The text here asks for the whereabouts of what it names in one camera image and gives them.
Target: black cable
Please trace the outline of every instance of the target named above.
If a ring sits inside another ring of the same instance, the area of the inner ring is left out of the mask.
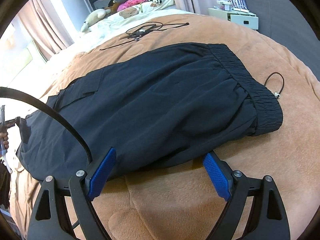
[[[63,127],[66,128],[77,139],[77,141],[82,145],[87,154],[88,163],[90,164],[92,162],[92,154],[87,143],[76,131],[76,129],[74,129],[73,126],[66,119],[64,119],[59,113],[54,111],[50,106],[46,105],[45,103],[41,102],[39,99],[34,98],[31,95],[28,95],[24,92],[12,88],[0,87],[0,98],[10,98],[25,102],[29,105],[36,107],[37,109],[41,110],[47,115],[51,116],[61,125],[63,125]]]
[[[77,226],[79,226],[79,220],[77,220],[77,221],[72,225],[72,229],[75,229]]]
[[[278,98],[280,97],[280,94],[281,94],[283,88],[284,88],[284,77],[283,77],[283,75],[281,75],[279,72],[273,72],[273,73],[271,73],[271,74],[267,77],[267,79],[266,79],[266,81],[265,81],[265,83],[264,83],[264,86],[266,86],[269,78],[270,78],[272,75],[274,75],[274,74],[279,74],[279,75],[282,77],[282,82],[283,82],[283,83],[282,83],[282,88],[281,88],[280,92],[277,93],[277,96],[276,96],[276,98],[278,99]]]
[[[179,27],[183,27],[183,26],[188,26],[190,23],[173,23],[173,24],[163,24],[161,22],[146,22],[146,23],[143,23],[143,24],[140,24],[138,26],[135,26],[129,30],[127,30],[125,33],[128,35],[126,38],[127,39],[133,39],[131,41],[126,41],[124,43],[121,43],[121,44],[118,44],[118,45],[114,45],[114,46],[111,46],[111,47],[108,47],[108,48],[105,48],[105,49],[100,49],[100,50],[106,50],[106,49],[112,49],[112,48],[115,48],[115,47],[118,47],[118,46],[121,46],[121,45],[124,45],[124,44],[127,44],[129,42],[132,42],[132,41],[139,41],[140,38],[146,36],[147,34],[153,32],[153,31],[166,31],[166,30],[169,30],[169,29],[174,29],[174,28],[179,28]],[[171,27],[171,28],[166,28],[164,30],[162,30],[162,28],[164,26],[172,26],[172,25],[175,25],[174,27]]]

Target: black pants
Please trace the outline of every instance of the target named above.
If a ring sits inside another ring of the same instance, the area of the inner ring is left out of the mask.
[[[146,52],[88,73],[47,104],[75,127],[93,158],[116,149],[111,178],[184,163],[229,140],[275,131],[283,120],[275,96],[224,44]],[[20,130],[18,157],[34,178],[69,178],[87,167],[80,144],[46,114],[31,114]]]

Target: brown blanket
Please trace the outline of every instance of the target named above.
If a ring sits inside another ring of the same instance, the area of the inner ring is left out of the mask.
[[[279,102],[284,113],[282,127],[271,134],[228,142],[215,149],[233,169],[247,176],[269,174],[279,188],[287,211],[292,239],[303,232],[320,205],[320,83],[288,49],[246,27],[200,15],[171,15],[154,19],[164,24],[190,25],[153,32],[139,42],[100,51],[126,41],[117,36],[89,53],[76,56],[46,94],[55,95],[73,79],[106,65],[123,62],[143,52],[180,42],[224,43],[241,59],[251,75],[264,83],[272,72],[285,78]],[[267,87],[279,92],[281,78],[273,76]],[[37,182],[26,173],[12,184],[28,190],[29,198],[16,202],[14,219],[26,231]],[[70,198],[67,204],[72,222],[76,220]],[[123,239],[205,239],[217,221],[225,202],[219,198],[202,167],[201,160],[149,172],[134,172],[108,182],[93,205],[107,231]],[[250,207],[236,232],[241,236]],[[76,229],[84,239],[80,227]]]

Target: elastic waistband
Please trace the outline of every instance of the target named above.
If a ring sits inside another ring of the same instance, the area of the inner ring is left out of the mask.
[[[278,130],[283,122],[281,106],[264,85],[257,82],[241,60],[225,44],[208,44],[211,53],[234,80],[249,94],[257,111],[257,127],[252,136]]]

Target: stuffed animal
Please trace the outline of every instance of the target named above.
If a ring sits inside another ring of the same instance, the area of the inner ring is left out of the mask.
[[[121,4],[119,7],[118,7],[118,12],[124,10],[124,9],[127,9],[131,6],[134,6],[134,5],[137,5],[139,3],[144,3],[146,2],[147,0],[127,0],[125,3]]]
[[[110,0],[108,7],[112,7],[114,3],[115,3],[115,0]]]
[[[128,19],[132,16],[139,14],[139,11],[135,7],[129,7],[119,12],[119,15],[124,19]]]
[[[94,24],[96,24],[98,21],[102,20],[106,15],[108,15],[111,12],[110,9],[98,9],[93,11],[88,15],[88,17],[85,19],[84,24],[81,27],[81,32],[86,32],[88,28]]]
[[[113,5],[111,7],[105,7],[105,10],[111,10],[110,15],[113,15],[113,14],[117,13],[117,9],[118,9],[119,5],[120,5],[120,3],[115,2],[115,3],[113,3]]]

